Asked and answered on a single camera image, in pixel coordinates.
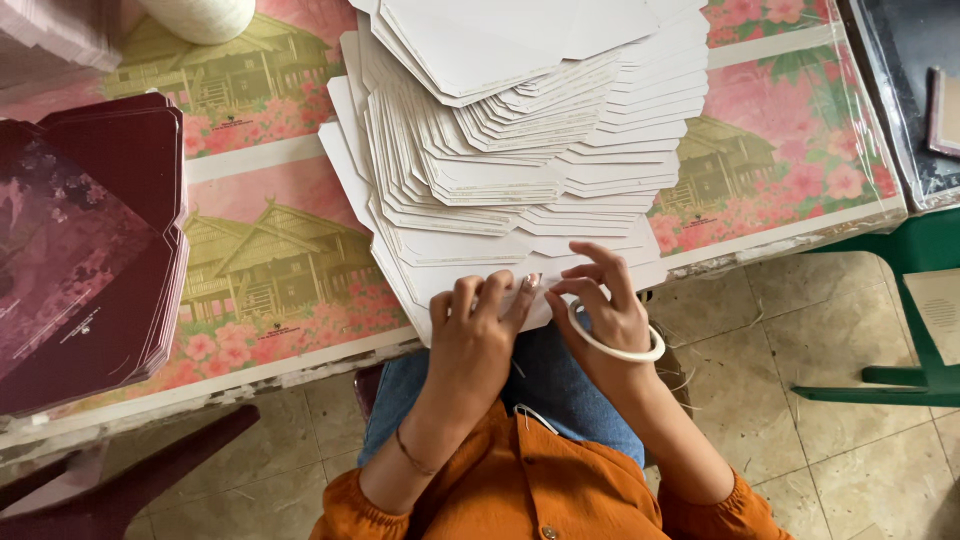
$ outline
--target green chair leg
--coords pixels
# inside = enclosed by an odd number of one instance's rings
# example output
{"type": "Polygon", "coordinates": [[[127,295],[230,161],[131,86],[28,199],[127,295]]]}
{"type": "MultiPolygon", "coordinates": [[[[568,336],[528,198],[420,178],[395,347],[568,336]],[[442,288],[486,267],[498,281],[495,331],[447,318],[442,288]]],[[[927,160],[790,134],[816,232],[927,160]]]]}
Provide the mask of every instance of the green chair leg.
{"type": "Polygon", "coordinates": [[[928,388],[818,388],[794,386],[794,393],[819,402],[879,405],[960,406],[960,391],[928,388]]]}
{"type": "Polygon", "coordinates": [[[921,367],[867,366],[860,372],[864,382],[894,386],[927,386],[921,367]]]}

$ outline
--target stack of die-cut paper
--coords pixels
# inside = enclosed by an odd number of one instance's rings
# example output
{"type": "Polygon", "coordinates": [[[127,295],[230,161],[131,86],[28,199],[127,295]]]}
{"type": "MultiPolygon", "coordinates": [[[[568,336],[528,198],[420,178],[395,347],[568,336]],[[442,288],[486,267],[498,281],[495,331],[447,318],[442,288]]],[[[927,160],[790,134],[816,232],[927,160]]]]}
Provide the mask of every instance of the stack of die-cut paper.
{"type": "MultiPolygon", "coordinates": [[[[570,240],[615,250],[637,289],[666,279],[644,212],[704,105],[706,0],[353,4],[320,137],[424,343],[457,278],[548,286],[586,261],[570,240]]],[[[525,330],[549,317],[538,298],[525,330]]]]}

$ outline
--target tiled floor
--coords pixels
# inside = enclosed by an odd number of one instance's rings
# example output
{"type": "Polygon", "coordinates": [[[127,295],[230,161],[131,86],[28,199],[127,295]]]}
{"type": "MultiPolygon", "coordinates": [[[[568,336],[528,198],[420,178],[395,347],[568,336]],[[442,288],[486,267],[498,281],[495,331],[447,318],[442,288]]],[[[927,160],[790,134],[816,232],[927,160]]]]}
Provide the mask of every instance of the tiled floor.
{"type": "MultiPolygon", "coordinates": [[[[787,390],[854,385],[865,365],[915,362],[883,266],[864,254],[781,258],[661,289],[649,305],[686,372],[696,368],[697,424],[801,540],[958,537],[960,413],[787,390]]],[[[350,383],[346,374],[254,400],[262,420],[155,500],[127,537],[305,538],[326,483],[361,446],[350,383]]],[[[108,474],[224,413],[116,439],[108,474]]]]}

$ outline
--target bracelet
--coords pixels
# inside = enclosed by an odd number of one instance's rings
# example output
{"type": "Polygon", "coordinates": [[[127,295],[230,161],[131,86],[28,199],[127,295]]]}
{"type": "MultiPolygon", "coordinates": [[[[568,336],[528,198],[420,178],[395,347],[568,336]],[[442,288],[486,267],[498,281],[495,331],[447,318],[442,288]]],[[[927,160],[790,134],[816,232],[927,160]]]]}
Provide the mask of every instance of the bracelet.
{"type": "Polygon", "coordinates": [[[663,342],[663,338],[660,337],[660,334],[654,330],[654,327],[650,327],[650,340],[653,342],[653,350],[649,353],[630,353],[627,351],[619,351],[617,349],[612,349],[607,347],[603,343],[600,343],[596,340],[590,332],[587,331],[577,320],[577,309],[583,304],[580,302],[580,299],[574,300],[570,307],[566,310],[567,317],[570,319],[570,324],[573,326],[573,330],[577,331],[580,334],[580,337],[583,337],[587,343],[596,347],[601,352],[606,353],[614,358],[620,358],[621,360],[627,360],[630,362],[655,362],[663,356],[663,353],[666,352],[666,344],[663,342]]]}
{"type": "Polygon", "coordinates": [[[407,451],[407,447],[403,446],[403,441],[400,440],[400,428],[397,428],[396,431],[394,431],[394,436],[396,437],[396,443],[400,447],[400,451],[403,452],[403,455],[407,456],[407,459],[410,460],[410,464],[414,466],[414,469],[417,469],[421,474],[423,474],[426,477],[432,477],[437,474],[439,469],[436,471],[431,471],[430,469],[427,469],[426,467],[424,467],[422,463],[415,460],[410,455],[410,453],[407,451]]]}

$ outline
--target jeans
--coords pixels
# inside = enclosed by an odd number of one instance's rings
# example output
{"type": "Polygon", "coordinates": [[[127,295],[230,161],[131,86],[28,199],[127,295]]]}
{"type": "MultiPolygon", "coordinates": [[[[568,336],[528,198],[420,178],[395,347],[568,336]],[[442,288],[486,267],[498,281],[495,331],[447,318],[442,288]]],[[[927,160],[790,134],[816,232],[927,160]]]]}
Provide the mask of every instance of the jeans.
{"type": "MultiPolygon", "coordinates": [[[[589,328],[586,315],[582,315],[581,324],[589,328]]],[[[367,464],[413,408],[426,381],[429,356],[429,351],[420,351],[384,366],[358,467],[367,464]]],[[[527,405],[561,436],[609,446],[643,468],[643,443],[590,382],[552,321],[516,337],[513,361],[516,365],[500,393],[508,413],[514,405],[527,405]]],[[[536,421],[533,415],[530,421],[536,421]]]]}

